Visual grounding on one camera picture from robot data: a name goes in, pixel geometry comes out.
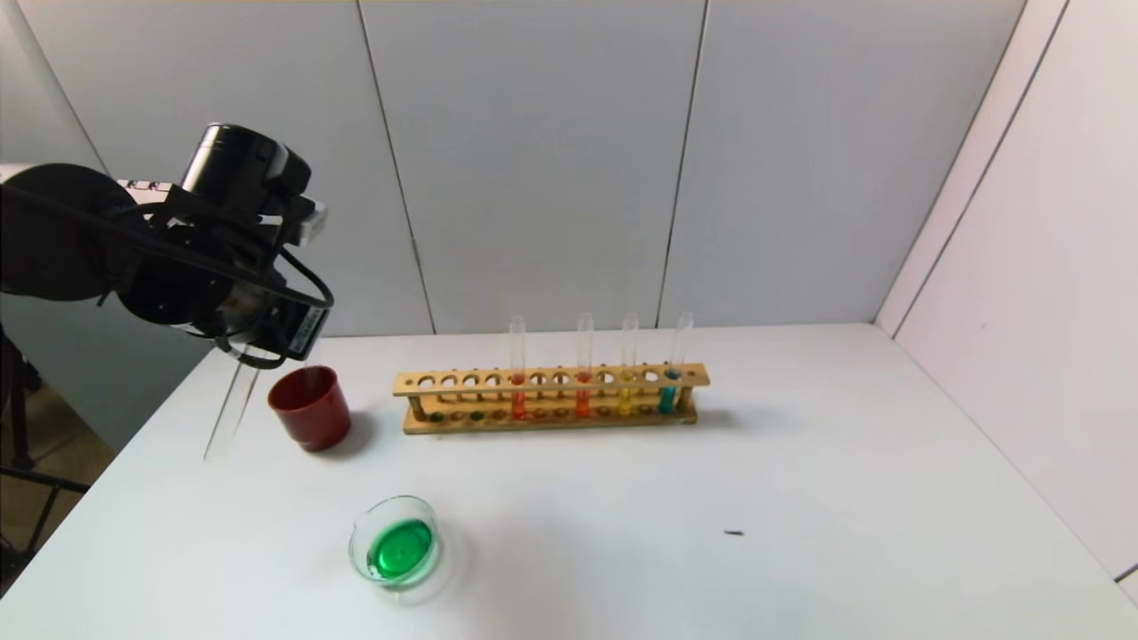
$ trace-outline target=wooden test tube rack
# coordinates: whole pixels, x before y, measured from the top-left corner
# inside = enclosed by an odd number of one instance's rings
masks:
[[[579,369],[547,367],[526,369],[526,381],[510,384],[510,371],[471,369],[409,371],[395,380],[394,395],[406,397],[411,407],[403,420],[406,434],[446,434],[627,427],[648,425],[693,425],[699,419],[692,388],[711,384],[707,369],[687,363],[681,377],[665,376],[663,364],[633,367],[635,379],[620,380],[622,367],[592,367],[588,383],[577,380]],[[677,387],[671,413],[660,413],[660,394]],[[633,389],[633,411],[621,416],[617,408],[620,389]],[[577,392],[588,391],[589,416],[576,413]],[[514,419],[511,394],[526,394],[526,418]]]

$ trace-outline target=glass beaker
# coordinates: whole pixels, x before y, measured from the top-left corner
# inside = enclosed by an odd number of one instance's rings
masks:
[[[348,558],[364,579],[403,590],[430,575],[439,542],[430,504],[414,495],[396,495],[356,516]]]

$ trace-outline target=yellow liquid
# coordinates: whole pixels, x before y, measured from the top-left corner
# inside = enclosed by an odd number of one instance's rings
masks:
[[[636,379],[636,376],[632,371],[621,371],[620,380],[625,383],[630,383]],[[633,415],[633,389],[622,388],[617,392],[617,413],[620,416],[632,416]]]

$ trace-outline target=floor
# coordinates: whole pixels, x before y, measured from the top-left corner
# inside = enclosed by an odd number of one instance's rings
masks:
[[[36,462],[33,470],[41,474],[91,484],[115,457],[48,384],[28,395],[27,430],[30,453]],[[0,461],[8,463],[11,457],[11,420],[6,410],[0,422]],[[6,543],[26,549],[50,492],[50,487],[36,483],[0,476],[0,535]],[[59,492],[36,548],[43,547],[81,498],[69,491]],[[16,577],[16,572],[0,575],[0,596]]]

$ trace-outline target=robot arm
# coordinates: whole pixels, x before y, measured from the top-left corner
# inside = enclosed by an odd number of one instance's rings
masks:
[[[206,129],[181,186],[0,165],[0,288],[59,301],[115,293],[139,318],[211,339],[244,364],[304,360],[333,304],[284,247],[307,244],[327,219],[302,195],[310,177],[284,145],[233,124]],[[278,256],[321,297],[288,288]]]

